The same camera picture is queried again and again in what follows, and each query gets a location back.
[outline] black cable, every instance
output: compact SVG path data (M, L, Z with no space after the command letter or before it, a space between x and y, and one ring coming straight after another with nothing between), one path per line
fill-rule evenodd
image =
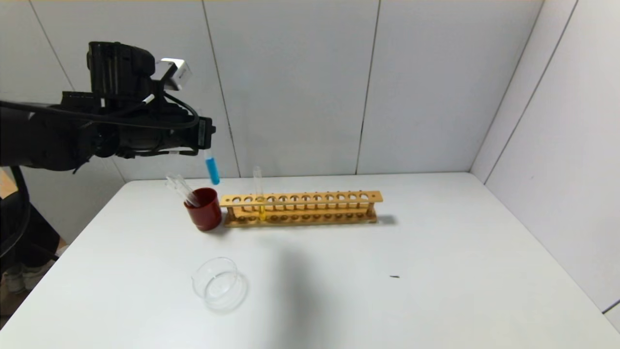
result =
M13 172L17 193L22 200L22 220L16 232L2 243L0 247L0 258L4 257L11 248L15 247L17 242L24 236L26 228L28 228L28 223L30 222L30 195L28 194L28 188L26 187L26 181L24 180L22 170L20 170L19 166L11 166L11 172Z
M173 95L171 95L171 94L169 94L168 92L165 92L165 91L164 91L164 96L168 97L171 101L173 101L173 102L181 105L185 109L189 110L192 113L192 115L194 115L194 120L196 120L196 124L198 123L198 113L194 110L194 108L190 107L189 104L181 101L179 98L176 98L175 96L173 96Z
M191 109L191 107L189 107L185 103L183 104L179 103L179 104L187 108L190 111L193 110ZM55 108L50 108L50 107L31 106L30 104L0 101L0 107L17 109L20 111L27 111L27 112L40 112L40 113L46 113L46 114L53 114L56 116L65 117L67 119L93 121L93 122L98 122L101 124L115 124L115 125L122 125L122 126L146 127L149 129L167 129L167 130L188 129L198 124L198 116L195 112L194 112L194 119L190 122L166 122L166 121L159 121L159 120L132 120L132 119L119 117L119 116L127 115L145 105L146 103L142 102L140 104L137 104L135 106L132 106L122 111L118 111L118 112L114 112L114 113L106 114L106 115L97 115L97 114L88 114L88 113L82 113L82 112L64 111L62 109L55 109Z

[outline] test tube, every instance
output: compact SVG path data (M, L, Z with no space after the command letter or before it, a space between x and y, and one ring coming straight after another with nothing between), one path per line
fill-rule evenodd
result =
M254 189L256 190L256 201L257 202L265 202L265 194L263 193L263 174L260 171L259 166L254 167ZM267 212L265 211L265 206L259 206L259 219L266 220Z
M209 171L209 176L211 177L211 183L214 186L219 184L219 173L218 166L215 163L215 159L213 158L213 154L211 153L211 149L204 149L202 151L202 155L205 158L206 169Z

